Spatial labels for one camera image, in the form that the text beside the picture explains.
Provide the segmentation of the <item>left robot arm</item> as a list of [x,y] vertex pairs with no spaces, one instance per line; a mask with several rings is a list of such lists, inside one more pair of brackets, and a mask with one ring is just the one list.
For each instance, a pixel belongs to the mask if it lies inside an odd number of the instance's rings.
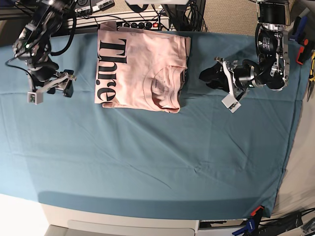
[[286,0],[258,0],[255,50],[258,61],[244,59],[228,62],[217,57],[216,64],[205,69],[199,79],[212,89],[221,89],[240,100],[250,88],[267,86],[282,90],[288,81],[289,3]]

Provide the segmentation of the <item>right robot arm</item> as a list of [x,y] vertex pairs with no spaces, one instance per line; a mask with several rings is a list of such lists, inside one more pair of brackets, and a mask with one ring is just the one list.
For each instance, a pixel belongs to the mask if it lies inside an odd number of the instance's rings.
[[67,17],[72,17],[76,23],[74,0],[41,0],[37,10],[25,25],[18,39],[13,44],[14,57],[5,62],[12,67],[11,62],[19,59],[25,62],[24,72],[28,76],[30,91],[27,94],[29,103],[43,102],[44,93],[54,94],[62,91],[65,97],[73,95],[73,82],[76,76],[72,70],[59,70],[59,65],[51,57],[60,56],[70,47],[75,33],[72,27],[66,46],[57,52],[52,51],[51,35],[55,34]]

